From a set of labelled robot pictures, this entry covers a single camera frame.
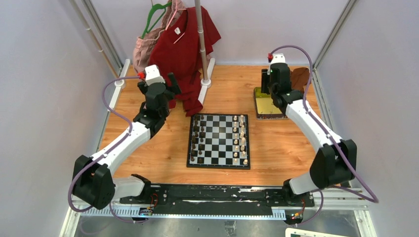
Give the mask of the black white chessboard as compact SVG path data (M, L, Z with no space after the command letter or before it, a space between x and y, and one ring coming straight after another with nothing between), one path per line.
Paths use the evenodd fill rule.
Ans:
M190 119L188 168L251 168L246 114L195 114Z

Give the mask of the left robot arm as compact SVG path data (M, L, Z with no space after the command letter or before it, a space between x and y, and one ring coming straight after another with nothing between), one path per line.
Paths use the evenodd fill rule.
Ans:
M74 211L72 197L89 204L90 208L103 209L113 200L133 197L139 204L151 199L151 182L133 174L114 179L118 167L141 145L153 138L169 116L169 101L181 93L174 73L168 73L167 84L159 72L145 72L138 76L139 87L145 102L128 128L104 149L91 156L81 155L75 161L73 179L69 187L68 202Z

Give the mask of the gold metal tin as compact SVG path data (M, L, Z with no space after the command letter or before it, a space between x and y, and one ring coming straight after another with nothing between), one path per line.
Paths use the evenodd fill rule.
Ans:
M253 89L253 100L255 106L256 118L258 120L283 120L287 116L274 106L269 94L261 92L261 87Z

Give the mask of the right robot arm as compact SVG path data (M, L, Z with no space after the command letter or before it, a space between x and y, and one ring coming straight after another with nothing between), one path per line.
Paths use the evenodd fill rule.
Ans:
M291 119L312 145L316 156L307 173L284 182L283 202L295 206L302 194L350 181L356 167L357 146L343 140L329 129L304 100L293 90L291 71L286 63L272 63L262 70L262 91L270 95L273 105Z

